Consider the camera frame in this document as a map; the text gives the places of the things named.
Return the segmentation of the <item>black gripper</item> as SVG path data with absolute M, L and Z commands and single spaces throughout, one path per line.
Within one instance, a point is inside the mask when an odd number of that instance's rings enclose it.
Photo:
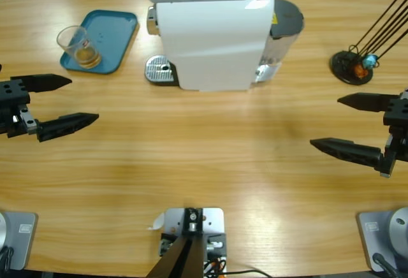
M 97 113 L 73 113 L 46 122 L 31 115 L 29 92 L 53 91 L 70 83 L 71 79 L 55 74 L 17 76 L 1 82 L 1 134 L 8 138 L 36 135 L 39 142 L 45 142 L 91 125 L 99 118 Z
M 381 171 L 382 177 L 390 178 L 396 161 L 407 162 L 407 89 L 397 99 L 397 95 L 357 92 L 343 96 L 339 103 L 357 110 L 385 112 L 383 123 L 389 126 L 384 157 L 381 149 L 356 144 L 338 138 L 318 138 L 310 140 L 315 148 L 337 159 L 370 166 Z

